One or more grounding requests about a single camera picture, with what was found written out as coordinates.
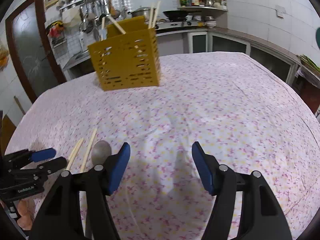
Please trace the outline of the left hand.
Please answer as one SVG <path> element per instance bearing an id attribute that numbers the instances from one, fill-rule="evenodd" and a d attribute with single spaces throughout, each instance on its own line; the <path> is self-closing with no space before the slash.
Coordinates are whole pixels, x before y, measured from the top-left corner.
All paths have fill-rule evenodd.
<path id="1" fill-rule="evenodd" d="M 33 226 L 33 204 L 30 204 L 28 198 L 14 201 L 8 205 L 1 200 L 1 205 L 4 207 L 5 211 L 7 211 L 9 216 L 16 220 L 17 225 L 22 230 L 31 230 Z"/>

